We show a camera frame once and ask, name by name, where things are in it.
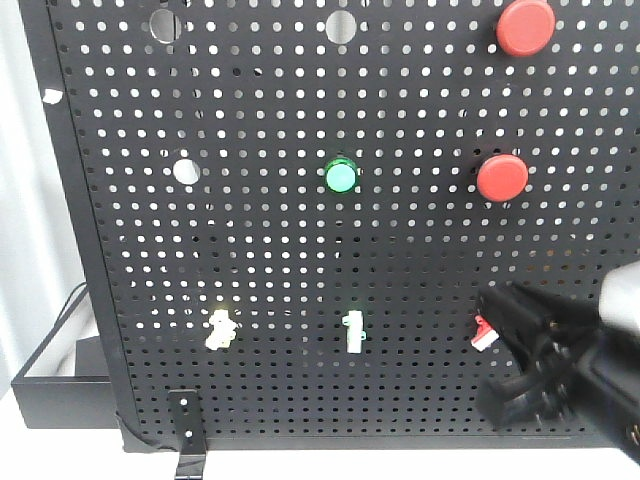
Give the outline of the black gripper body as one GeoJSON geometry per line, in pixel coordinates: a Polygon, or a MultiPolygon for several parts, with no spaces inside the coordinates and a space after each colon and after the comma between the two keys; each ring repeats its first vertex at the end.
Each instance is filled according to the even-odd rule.
{"type": "Polygon", "coordinates": [[[605,324],[593,302],[528,287],[521,291],[551,310],[551,331],[572,359],[571,409],[638,461],[639,336],[605,324]]]}

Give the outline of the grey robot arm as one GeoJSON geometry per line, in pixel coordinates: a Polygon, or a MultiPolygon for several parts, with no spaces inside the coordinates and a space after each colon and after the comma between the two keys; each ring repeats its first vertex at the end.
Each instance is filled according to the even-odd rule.
{"type": "Polygon", "coordinates": [[[639,458],[638,263],[610,271],[596,304],[508,282],[481,289],[477,309],[521,370],[480,388],[485,418],[506,427],[571,411],[639,458]]]}

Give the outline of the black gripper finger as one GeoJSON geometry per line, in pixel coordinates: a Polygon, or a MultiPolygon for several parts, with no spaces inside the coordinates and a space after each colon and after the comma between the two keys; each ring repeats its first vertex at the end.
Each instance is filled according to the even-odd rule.
{"type": "Polygon", "coordinates": [[[496,428],[531,421],[544,409],[540,378],[533,373],[503,381],[489,379],[477,394],[478,412],[496,428]]]}
{"type": "Polygon", "coordinates": [[[481,288],[477,310],[507,345],[519,368],[526,370],[538,337],[549,328],[551,310],[518,283],[481,288]]]}

